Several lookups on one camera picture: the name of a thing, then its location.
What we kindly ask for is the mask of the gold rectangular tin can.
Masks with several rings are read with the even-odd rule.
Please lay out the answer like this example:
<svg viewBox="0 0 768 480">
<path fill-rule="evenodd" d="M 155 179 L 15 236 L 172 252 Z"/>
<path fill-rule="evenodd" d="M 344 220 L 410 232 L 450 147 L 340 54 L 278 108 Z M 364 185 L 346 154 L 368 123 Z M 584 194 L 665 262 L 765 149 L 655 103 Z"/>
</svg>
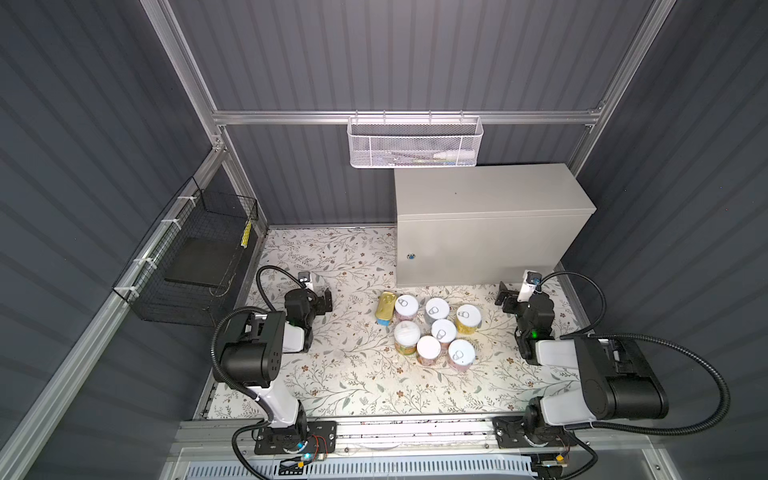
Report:
<svg viewBox="0 0 768 480">
<path fill-rule="evenodd" d="M 384 291 L 378 299 L 378 305 L 375 312 L 376 323 L 382 326 L 391 326 L 395 323 L 395 302 L 397 295 L 393 292 Z"/>
</svg>

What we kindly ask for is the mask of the orange label plastic-lid can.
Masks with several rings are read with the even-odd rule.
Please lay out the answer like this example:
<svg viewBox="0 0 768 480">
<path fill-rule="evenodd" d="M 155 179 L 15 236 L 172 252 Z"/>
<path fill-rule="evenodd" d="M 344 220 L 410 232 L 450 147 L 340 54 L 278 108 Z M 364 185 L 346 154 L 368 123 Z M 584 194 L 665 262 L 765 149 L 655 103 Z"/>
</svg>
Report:
<svg viewBox="0 0 768 480">
<path fill-rule="evenodd" d="M 417 361 L 422 366 L 433 366 L 442 353 L 440 342 L 431 335 L 422 336 L 416 345 Z"/>
</svg>

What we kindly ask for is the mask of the green yellow plastic-lid can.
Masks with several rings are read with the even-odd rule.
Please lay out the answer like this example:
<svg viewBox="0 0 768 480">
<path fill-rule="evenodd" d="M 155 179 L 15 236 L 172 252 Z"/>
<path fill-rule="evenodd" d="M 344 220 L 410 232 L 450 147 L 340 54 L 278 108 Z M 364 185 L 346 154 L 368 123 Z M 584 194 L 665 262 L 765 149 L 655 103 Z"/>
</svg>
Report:
<svg viewBox="0 0 768 480">
<path fill-rule="evenodd" d="M 421 329 L 417 323 L 409 320 L 400 321 L 394 329 L 395 350 L 404 356 L 415 354 L 421 336 Z"/>
</svg>

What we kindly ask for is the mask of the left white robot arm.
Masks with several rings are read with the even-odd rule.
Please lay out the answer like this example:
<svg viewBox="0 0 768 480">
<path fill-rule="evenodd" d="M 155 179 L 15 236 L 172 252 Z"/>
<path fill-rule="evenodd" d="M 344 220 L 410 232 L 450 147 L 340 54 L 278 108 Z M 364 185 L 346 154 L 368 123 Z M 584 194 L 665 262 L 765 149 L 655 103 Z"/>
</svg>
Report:
<svg viewBox="0 0 768 480">
<path fill-rule="evenodd" d="M 333 310 L 326 289 L 294 289 L 283 310 L 245 306 L 215 328 L 210 355 L 214 379 L 254 401 L 264 412 L 264 428 L 278 434 L 309 432 L 305 409 L 280 377 L 283 356 L 306 353 L 313 344 L 313 323 Z"/>
</svg>

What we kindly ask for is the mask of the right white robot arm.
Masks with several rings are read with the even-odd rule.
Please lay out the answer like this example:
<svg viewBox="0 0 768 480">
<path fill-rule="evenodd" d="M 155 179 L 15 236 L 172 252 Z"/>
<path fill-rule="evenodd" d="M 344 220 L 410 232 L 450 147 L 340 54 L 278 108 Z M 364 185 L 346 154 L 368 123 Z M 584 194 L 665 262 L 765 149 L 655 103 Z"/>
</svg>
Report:
<svg viewBox="0 0 768 480">
<path fill-rule="evenodd" d="M 500 283 L 495 304 L 515 317 L 514 338 L 526 363 L 573 370 L 579 385 L 564 394 L 529 401 L 520 426 L 526 439 L 543 445 L 567 425 L 664 418 L 669 411 L 666 392 L 637 343 L 587 336 L 556 339 L 554 302 L 536 291 L 539 280 L 536 274 L 519 290 Z"/>
</svg>

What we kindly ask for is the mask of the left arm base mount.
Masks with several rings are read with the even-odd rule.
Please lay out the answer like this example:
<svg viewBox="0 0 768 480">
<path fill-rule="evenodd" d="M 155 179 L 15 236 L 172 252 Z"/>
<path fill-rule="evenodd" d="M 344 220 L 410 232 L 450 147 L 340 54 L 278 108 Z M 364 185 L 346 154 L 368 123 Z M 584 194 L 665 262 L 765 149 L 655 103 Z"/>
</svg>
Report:
<svg viewBox="0 0 768 480">
<path fill-rule="evenodd" d="M 282 429 L 261 428 L 251 434 L 257 455 L 329 454 L 336 449 L 338 423 L 309 421 Z"/>
</svg>

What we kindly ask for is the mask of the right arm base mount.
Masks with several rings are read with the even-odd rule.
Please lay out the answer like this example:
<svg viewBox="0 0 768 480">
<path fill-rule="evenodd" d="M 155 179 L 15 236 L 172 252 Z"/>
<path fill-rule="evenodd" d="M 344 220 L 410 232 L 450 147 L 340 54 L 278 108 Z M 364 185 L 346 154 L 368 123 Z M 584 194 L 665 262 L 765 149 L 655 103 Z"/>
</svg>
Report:
<svg viewBox="0 0 768 480">
<path fill-rule="evenodd" d="M 563 447 L 568 450 L 577 445 L 562 427 L 549 426 L 523 415 L 496 416 L 491 423 L 500 448 Z"/>
</svg>

